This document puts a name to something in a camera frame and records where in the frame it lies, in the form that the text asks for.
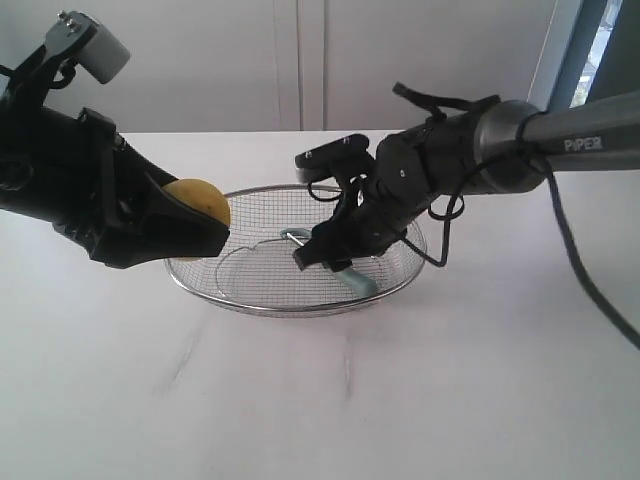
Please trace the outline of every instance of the basket rim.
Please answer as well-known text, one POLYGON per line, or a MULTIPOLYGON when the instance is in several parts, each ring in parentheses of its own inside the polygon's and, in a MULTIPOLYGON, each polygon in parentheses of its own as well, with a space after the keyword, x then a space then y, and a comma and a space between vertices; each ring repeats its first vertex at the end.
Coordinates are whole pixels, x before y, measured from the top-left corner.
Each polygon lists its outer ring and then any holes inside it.
MULTIPOLYGON (((314 190, 320 190, 320 191, 326 191, 326 192, 340 191, 338 187, 334 187, 331 185, 313 185, 312 188, 314 190)), ((253 187, 253 188, 245 188, 242 190, 236 190, 236 191, 225 194, 225 197, 234 198, 234 197, 250 195, 253 193, 261 193, 261 192, 281 191, 281 190, 306 190, 306 189, 307 189, 306 185, 300 185, 300 184, 268 185, 264 187, 253 187)), ((411 226, 414 227, 415 232, 418 235, 418 239, 421 242, 421 244, 426 245, 426 240, 424 238, 424 234, 422 233, 422 229, 420 228, 420 224, 416 220, 414 220, 413 222, 411 222, 411 226)), ((299 306, 299 307, 296 307, 296 306, 267 307, 267 306, 259 306, 259 305, 248 305, 248 304, 244 304, 244 303, 240 303, 232 300, 227 300, 221 297, 216 297, 216 296, 204 293, 190 285, 186 285, 180 279, 177 272, 173 268, 172 261, 174 260, 176 259, 167 258, 164 260, 165 267, 169 273, 169 276, 179 287, 191 293, 192 295, 195 295, 196 297, 200 297, 204 300, 217 304, 223 308, 228 308, 231 310, 244 312, 244 313, 253 313, 256 315, 260 315, 261 313, 262 314, 270 313, 270 314, 274 314, 274 316, 276 316, 277 314, 293 315, 293 314, 305 314, 305 313, 306 314, 308 313, 329 314, 332 312, 340 313, 339 312, 340 310, 349 311, 357 307, 361 307, 370 303, 377 302, 385 297, 388 297, 394 293, 399 292, 400 290, 408 286, 410 283, 412 283, 418 277, 418 275, 420 275, 425 264, 425 260, 423 258, 420 258, 418 262, 418 266, 416 267, 415 271, 409 277, 407 277, 404 281, 398 283, 397 285, 391 288, 380 291, 370 297, 360 298, 355 300, 343 300, 340 302, 322 303, 318 305, 299 306)))

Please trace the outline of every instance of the white table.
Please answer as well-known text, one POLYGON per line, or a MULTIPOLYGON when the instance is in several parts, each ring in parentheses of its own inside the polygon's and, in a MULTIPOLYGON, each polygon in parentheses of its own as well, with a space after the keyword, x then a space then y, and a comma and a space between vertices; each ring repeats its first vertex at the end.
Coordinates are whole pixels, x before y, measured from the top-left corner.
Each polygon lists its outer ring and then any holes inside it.
MULTIPOLYGON (((294 182, 293 156, 340 135, 127 138, 231 191, 294 182)), ((560 176, 588 268, 638 326, 639 186, 560 176)), ((0 232, 2 479, 640 477, 640 354, 576 283, 546 186, 469 198, 445 270, 326 319, 219 309, 161 262, 111 270, 14 214, 0 232)))

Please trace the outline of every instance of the wire mesh basket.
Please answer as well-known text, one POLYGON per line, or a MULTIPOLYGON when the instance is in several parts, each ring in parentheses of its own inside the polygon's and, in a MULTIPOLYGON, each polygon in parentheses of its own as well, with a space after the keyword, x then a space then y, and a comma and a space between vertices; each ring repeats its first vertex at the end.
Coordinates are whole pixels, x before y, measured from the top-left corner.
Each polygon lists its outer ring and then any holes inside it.
MULTIPOLYGON (((320 197, 338 190, 315 186, 320 197)), ((407 286, 420 273, 424 260, 402 242, 380 257, 354 259, 354 275, 376 291, 358 294, 339 275, 321 265, 301 272, 293 257, 300 241, 287 229, 311 230, 333 213, 333 203, 318 202, 306 186, 278 185, 227 195, 232 224, 227 244, 216 258, 169 259, 169 273, 188 292, 231 310, 271 317, 313 317, 361 308, 407 286)), ((422 250, 425 240, 417 223, 407 238, 422 250)))

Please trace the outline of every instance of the metal mesh strainer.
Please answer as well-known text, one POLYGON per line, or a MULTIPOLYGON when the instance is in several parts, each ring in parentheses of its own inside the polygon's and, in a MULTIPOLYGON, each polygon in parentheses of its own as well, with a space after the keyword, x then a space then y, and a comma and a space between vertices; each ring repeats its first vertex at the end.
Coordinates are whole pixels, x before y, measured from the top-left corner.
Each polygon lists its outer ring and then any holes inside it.
MULTIPOLYGON (((316 186, 318 196, 336 189, 316 186)), ((187 291, 232 310, 276 317, 309 317, 359 308, 408 285, 424 264, 401 242, 381 257, 354 260, 353 268, 378 285, 375 295, 358 298, 320 265, 298 270, 291 257, 297 246, 283 239, 288 228, 311 229, 328 219, 334 203, 318 202, 302 185, 243 190, 227 195, 232 224, 229 240, 217 258, 167 260, 173 279, 187 291)), ((425 248, 417 223, 407 237, 425 248)))

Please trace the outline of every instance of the cabinet door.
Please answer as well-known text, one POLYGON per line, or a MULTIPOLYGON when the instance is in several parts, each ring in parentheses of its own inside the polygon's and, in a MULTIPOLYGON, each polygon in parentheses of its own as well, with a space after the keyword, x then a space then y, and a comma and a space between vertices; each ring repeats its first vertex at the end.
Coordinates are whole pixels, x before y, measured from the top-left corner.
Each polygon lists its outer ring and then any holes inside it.
MULTIPOLYGON (((15 67, 57 12, 46 0, 0 2, 0 63, 15 67)), ((51 107, 75 116, 89 106, 122 131, 299 128, 295 0, 89 0, 77 9, 132 57, 104 86, 79 68, 68 89, 51 93, 51 107)))
POLYGON ((538 103, 546 103, 578 6, 575 0, 327 0, 324 126, 420 122, 425 113, 391 93, 396 81, 440 96, 526 99, 540 66, 547 86, 538 103), (541 55, 545 46, 553 50, 551 65, 541 55))

